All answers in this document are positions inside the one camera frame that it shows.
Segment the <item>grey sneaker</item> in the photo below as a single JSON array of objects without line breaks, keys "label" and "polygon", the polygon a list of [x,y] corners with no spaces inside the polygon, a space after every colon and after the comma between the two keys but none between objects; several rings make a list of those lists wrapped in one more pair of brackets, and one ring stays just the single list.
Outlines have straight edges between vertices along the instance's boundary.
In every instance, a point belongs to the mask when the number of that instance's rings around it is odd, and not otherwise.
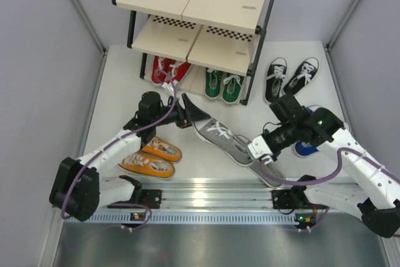
[{"label": "grey sneaker", "polygon": [[215,118],[196,121],[192,124],[197,136],[204,142],[220,149],[237,165],[247,168],[254,160],[248,153],[250,140],[240,134],[235,134]]},{"label": "grey sneaker", "polygon": [[279,179],[286,179],[285,175],[280,172],[275,163],[260,164],[260,162],[255,161],[248,167],[250,172],[254,173],[263,183],[265,183],[270,188],[277,188],[282,185],[277,181],[268,178],[266,175],[273,176]]}]

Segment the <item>green sneaker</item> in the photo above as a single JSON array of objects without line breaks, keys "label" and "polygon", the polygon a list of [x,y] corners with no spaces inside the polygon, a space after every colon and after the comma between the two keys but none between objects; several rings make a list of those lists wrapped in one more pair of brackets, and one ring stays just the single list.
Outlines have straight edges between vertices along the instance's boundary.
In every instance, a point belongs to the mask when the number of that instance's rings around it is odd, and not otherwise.
[{"label": "green sneaker", "polygon": [[223,80],[224,91],[222,93],[222,99],[225,103],[234,104],[239,99],[243,82],[244,76],[227,73]]},{"label": "green sneaker", "polygon": [[221,92],[221,81],[223,72],[211,68],[206,68],[205,75],[205,94],[210,99],[218,98]]}]

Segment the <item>red sneaker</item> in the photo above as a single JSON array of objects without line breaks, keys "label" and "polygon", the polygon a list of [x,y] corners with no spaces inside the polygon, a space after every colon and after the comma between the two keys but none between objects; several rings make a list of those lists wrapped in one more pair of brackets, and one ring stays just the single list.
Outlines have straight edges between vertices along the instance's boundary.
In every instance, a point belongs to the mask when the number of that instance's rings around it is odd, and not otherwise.
[{"label": "red sneaker", "polygon": [[169,73],[169,65],[171,60],[169,58],[155,56],[152,66],[151,81],[156,86],[163,83],[168,83],[167,74]]},{"label": "red sneaker", "polygon": [[171,60],[167,69],[168,76],[166,77],[165,83],[174,83],[175,87],[178,88],[187,75],[191,68],[191,64],[187,61],[175,61]]}]

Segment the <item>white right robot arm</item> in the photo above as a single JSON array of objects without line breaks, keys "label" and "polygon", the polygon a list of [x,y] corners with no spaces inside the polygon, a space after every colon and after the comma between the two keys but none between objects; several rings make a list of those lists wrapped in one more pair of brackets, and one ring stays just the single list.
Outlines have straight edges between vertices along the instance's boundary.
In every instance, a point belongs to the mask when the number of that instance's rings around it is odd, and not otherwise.
[{"label": "white right robot arm", "polygon": [[328,176],[303,176],[288,181],[268,178],[290,186],[290,202],[299,208],[323,205],[359,219],[373,233],[392,238],[399,232],[399,178],[373,158],[330,110],[310,112],[289,94],[270,105],[278,127],[263,132],[248,146],[261,164],[276,160],[281,151],[298,141],[314,146],[337,164]]}]

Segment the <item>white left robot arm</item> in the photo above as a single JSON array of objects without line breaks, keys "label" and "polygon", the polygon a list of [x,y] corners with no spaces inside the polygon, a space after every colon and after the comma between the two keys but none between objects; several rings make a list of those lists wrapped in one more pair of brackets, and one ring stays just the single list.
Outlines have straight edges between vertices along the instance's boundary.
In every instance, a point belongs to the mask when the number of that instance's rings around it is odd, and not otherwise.
[{"label": "white left robot arm", "polygon": [[124,158],[142,150],[155,137],[158,126],[174,123],[187,128],[209,118],[186,93],[180,98],[170,96],[167,104],[157,92],[144,93],[134,117],[115,137],[87,155],[61,161],[49,202],[61,210],[62,219],[78,221],[86,221],[98,208],[114,203],[138,207],[143,199],[138,181],[129,176],[103,177]]}]

